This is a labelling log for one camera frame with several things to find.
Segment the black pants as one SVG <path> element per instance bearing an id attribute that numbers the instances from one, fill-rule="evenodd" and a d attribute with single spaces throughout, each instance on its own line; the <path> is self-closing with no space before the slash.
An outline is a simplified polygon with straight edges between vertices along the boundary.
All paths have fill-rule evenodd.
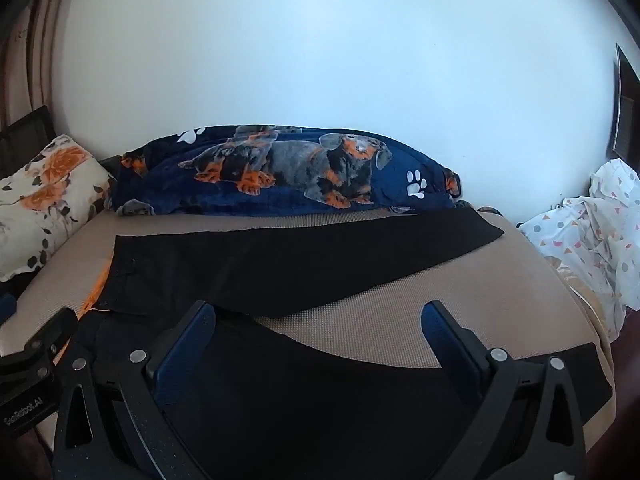
<path id="1" fill-rule="evenodd" d="M 471 412 L 436 359 L 406 367 L 334 356 L 270 330 L 317 309 L 475 252 L 502 229 L 471 209 L 384 214 L 323 226 L 120 236 L 79 340 L 98 362 L 147 344 L 195 301 L 214 338 L 167 414 L 218 479 L 427 479 Z M 594 344 L 558 356 L 586 441 L 615 417 Z"/>

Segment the beige woven mattress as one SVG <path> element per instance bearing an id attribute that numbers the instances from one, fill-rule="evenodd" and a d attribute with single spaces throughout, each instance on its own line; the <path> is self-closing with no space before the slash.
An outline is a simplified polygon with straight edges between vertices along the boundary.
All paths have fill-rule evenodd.
<path id="1" fill-rule="evenodd" d="M 323 226 L 382 217 L 382 210 L 285 218 L 119 217 L 104 211 L 70 238 L 27 287 L 16 313 L 1 327 L 1 351 L 21 350 L 60 307 L 80 310 L 110 262 L 116 236 Z M 596 370 L 612 382 L 608 332 L 593 308 L 508 220 L 496 214 L 486 219 L 503 234 L 475 252 L 352 299 L 263 323 L 334 356 L 434 367 L 437 362 L 423 339 L 420 313 L 427 301 L 436 299 L 486 347 L 503 348 L 514 358 L 594 344 Z"/>

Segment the floral orange white pillow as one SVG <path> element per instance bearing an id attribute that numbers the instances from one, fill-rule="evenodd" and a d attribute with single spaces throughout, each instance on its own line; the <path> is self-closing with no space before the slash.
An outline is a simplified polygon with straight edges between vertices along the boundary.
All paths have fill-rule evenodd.
<path id="1" fill-rule="evenodd" d="M 70 136 L 58 136 L 1 180 L 1 279 L 42 268 L 110 199 L 112 176 Z"/>

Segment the white confetti print sheet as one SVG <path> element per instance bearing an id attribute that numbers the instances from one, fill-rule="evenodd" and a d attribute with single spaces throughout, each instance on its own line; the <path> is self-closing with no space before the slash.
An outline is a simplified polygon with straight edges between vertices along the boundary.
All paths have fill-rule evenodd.
<path id="1" fill-rule="evenodd" d="M 587 289 L 608 339 L 639 309 L 639 176 L 611 159 L 591 177 L 585 196 L 522 223 L 518 229 L 574 288 Z"/>

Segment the dark headboard panel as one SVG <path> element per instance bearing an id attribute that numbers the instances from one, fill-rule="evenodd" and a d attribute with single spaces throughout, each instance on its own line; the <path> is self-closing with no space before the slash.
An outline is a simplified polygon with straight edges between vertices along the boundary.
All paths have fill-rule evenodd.
<path id="1" fill-rule="evenodd" d="M 27 114 L 0 134 L 0 178 L 12 176 L 54 138 L 56 132 L 46 106 Z"/>

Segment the blue dachshund print blanket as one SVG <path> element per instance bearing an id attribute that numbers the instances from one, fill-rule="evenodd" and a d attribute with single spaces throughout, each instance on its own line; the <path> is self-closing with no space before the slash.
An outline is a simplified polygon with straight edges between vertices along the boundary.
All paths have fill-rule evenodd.
<path id="1" fill-rule="evenodd" d="M 284 217 L 369 209 L 449 209 L 459 176 L 376 133 L 244 125 L 189 129 L 122 155 L 121 216 Z"/>

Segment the pink patterned curtain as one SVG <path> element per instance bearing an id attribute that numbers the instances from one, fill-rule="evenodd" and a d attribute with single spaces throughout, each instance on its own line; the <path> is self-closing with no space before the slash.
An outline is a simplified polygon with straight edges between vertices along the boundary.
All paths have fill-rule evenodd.
<path id="1" fill-rule="evenodd" d="M 30 0 L 1 43 L 1 127 L 52 108 L 53 53 L 62 0 Z"/>

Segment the dark wall frame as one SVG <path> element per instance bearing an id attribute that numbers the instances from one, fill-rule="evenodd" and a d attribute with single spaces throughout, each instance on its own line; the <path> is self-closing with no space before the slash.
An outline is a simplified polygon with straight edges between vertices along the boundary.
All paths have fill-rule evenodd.
<path id="1" fill-rule="evenodd" d="M 616 47 L 611 152 L 639 169 L 639 76 L 620 46 Z"/>

